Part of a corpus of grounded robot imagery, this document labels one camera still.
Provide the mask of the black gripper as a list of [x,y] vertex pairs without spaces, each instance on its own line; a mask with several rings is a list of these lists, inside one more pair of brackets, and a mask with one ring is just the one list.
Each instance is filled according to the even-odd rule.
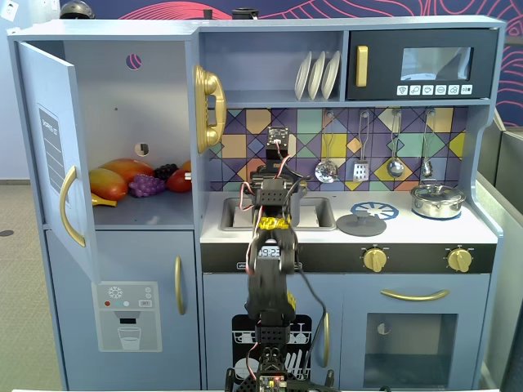
[[301,183],[306,178],[288,166],[289,160],[286,144],[280,146],[279,140],[269,142],[266,146],[265,163],[250,172],[250,190],[261,189],[264,181],[268,181],[270,184],[278,181],[280,187],[287,191],[299,191]]

